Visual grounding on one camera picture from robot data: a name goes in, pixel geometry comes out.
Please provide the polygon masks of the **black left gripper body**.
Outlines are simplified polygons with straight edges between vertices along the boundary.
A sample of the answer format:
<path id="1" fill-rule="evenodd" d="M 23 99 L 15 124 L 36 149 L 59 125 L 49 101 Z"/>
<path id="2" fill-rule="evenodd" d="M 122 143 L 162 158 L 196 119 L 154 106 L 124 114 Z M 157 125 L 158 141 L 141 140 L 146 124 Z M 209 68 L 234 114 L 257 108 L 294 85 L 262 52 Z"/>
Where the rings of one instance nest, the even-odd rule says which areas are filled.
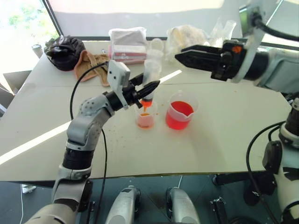
<path id="1" fill-rule="evenodd" d="M 140 86 L 141 84 L 141 81 L 130 80 L 128 86 L 122 89 L 123 96 L 128 106 L 136 105 L 138 108 L 142 107 L 142 104 L 140 103 L 140 99 L 142 98 L 141 94 L 136 90 L 136 87 Z"/>

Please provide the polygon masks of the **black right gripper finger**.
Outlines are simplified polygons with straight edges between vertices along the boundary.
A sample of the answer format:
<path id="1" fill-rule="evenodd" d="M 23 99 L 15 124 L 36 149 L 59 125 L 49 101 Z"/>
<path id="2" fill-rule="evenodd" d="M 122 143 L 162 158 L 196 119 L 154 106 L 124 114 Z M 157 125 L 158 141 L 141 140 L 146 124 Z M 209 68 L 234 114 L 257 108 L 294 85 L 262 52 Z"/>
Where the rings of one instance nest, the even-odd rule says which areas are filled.
<path id="1" fill-rule="evenodd" d="M 210 46 L 205 46 L 205 45 L 193 45 L 187 48 L 184 48 L 181 50 L 180 54 L 181 55 L 186 55 L 186 54 L 199 54 L 199 55 L 204 55 L 204 56 L 220 56 L 222 53 L 222 48 L 217 48 L 217 47 L 210 47 Z"/>
<path id="2" fill-rule="evenodd" d="M 176 54 L 175 58 L 185 67 L 213 71 L 221 60 L 220 55 L 209 54 Z"/>

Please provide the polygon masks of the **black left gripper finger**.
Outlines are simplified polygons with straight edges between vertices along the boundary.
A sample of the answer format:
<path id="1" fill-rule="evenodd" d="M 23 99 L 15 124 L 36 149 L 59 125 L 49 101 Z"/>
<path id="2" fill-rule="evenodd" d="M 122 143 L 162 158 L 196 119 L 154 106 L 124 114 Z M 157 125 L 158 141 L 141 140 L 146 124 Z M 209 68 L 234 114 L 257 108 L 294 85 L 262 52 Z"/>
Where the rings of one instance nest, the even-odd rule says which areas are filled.
<path id="1" fill-rule="evenodd" d="M 129 83 L 133 86 L 139 86 L 143 83 L 143 73 L 135 76 L 134 78 L 129 80 Z"/>
<path id="2" fill-rule="evenodd" d="M 154 90 L 159 86 L 160 81 L 152 81 L 146 84 L 141 90 L 136 93 L 136 99 L 152 100 L 154 97 Z"/>

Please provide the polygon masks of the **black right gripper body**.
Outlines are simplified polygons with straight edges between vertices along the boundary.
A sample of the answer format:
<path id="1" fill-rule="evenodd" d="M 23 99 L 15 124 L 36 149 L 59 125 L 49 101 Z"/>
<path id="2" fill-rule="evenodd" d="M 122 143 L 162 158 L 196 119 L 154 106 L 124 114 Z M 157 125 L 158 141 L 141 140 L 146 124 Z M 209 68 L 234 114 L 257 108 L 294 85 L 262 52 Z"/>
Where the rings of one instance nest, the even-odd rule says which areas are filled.
<path id="1" fill-rule="evenodd" d="M 215 69 L 212 70 L 211 78 L 227 81 L 238 73 L 247 50 L 244 44 L 235 40 L 225 40 L 220 53 L 220 60 Z"/>

